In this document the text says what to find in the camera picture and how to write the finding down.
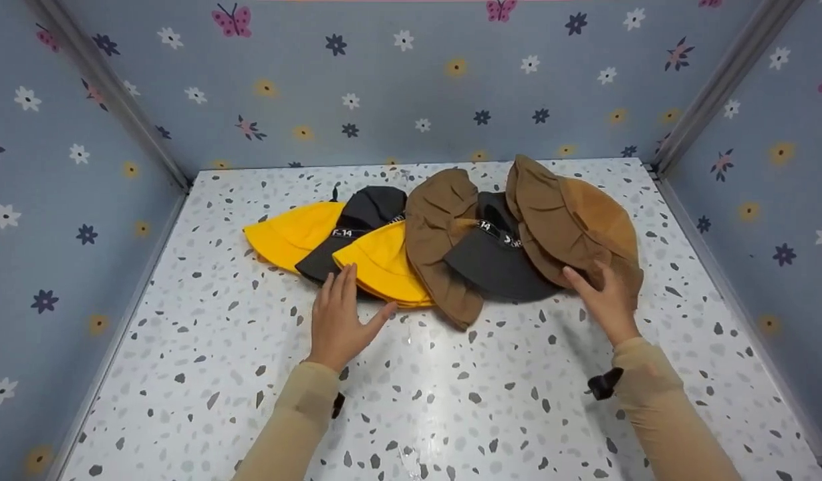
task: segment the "white speckled tabletop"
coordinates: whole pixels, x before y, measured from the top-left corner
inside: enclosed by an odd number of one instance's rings
[[[548,161],[631,214],[646,281],[638,325],[747,480],[821,480],[800,427],[636,159]],[[201,172],[63,479],[227,480],[307,355],[314,286],[257,262],[243,226],[367,185],[410,190],[442,168],[479,190],[509,164]],[[368,317],[377,305],[363,305]],[[316,481],[644,480],[616,399],[585,393],[611,348],[579,299],[487,302],[459,333],[399,313],[341,378],[347,400],[313,457]]]

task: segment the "hand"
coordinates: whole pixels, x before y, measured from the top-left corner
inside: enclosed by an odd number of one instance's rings
[[[328,275],[313,302],[310,356],[305,361],[321,363],[337,373],[343,371],[396,310],[396,302],[390,302],[362,325],[357,316],[356,279],[356,264],[346,265],[336,278]]]
[[[635,337],[640,337],[637,323],[634,322],[634,311],[628,299],[625,283],[609,265],[595,260],[595,264],[604,275],[604,289],[598,292],[570,267],[563,269],[564,276],[574,286],[574,290],[583,299],[592,317],[601,325],[613,347]]]

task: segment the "wallpaper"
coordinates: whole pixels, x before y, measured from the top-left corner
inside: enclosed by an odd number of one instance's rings
[[[639,156],[759,0],[65,0],[201,168]]]
[[[0,2],[0,481],[42,479],[179,197],[21,2]]]
[[[670,184],[822,429],[822,1],[800,7]]]

